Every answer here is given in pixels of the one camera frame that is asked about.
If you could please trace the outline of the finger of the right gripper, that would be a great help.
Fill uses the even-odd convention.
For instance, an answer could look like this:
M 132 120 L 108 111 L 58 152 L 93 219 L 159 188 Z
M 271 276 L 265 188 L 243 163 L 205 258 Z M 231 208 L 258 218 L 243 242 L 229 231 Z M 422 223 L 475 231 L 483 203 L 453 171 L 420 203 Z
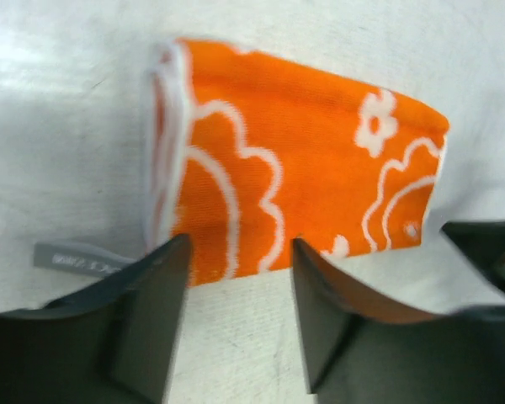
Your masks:
M 482 277 L 505 294 L 505 221 L 449 221 L 441 231 Z

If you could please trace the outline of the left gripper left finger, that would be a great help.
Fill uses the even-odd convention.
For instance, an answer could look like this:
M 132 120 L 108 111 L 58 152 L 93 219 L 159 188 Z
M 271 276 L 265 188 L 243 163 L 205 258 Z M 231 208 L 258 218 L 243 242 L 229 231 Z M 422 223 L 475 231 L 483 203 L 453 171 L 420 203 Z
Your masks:
M 0 403 L 160 403 L 192 243 L 143 259 L 39 309 L 0 313 Z

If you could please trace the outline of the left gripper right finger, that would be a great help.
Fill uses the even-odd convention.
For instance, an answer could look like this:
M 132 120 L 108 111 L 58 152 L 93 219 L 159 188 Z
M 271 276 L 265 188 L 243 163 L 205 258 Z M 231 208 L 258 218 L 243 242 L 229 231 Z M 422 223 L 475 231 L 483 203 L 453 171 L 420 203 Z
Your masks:
M 422 311 L 335 268 L 300 238 L 292 279 L 318 402 L 505 403 L 505 306 Z

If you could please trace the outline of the orange lion print towel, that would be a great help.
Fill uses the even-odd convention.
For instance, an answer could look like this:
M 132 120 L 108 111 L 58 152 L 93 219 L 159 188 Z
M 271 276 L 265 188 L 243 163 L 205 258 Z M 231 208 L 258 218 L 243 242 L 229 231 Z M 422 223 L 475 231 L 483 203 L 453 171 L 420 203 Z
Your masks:
M 179 233 L 192 282 L 416 247 L 448 120 L 403 94 L 217 40 L 156 45 L 146 74 L 145 249 Z

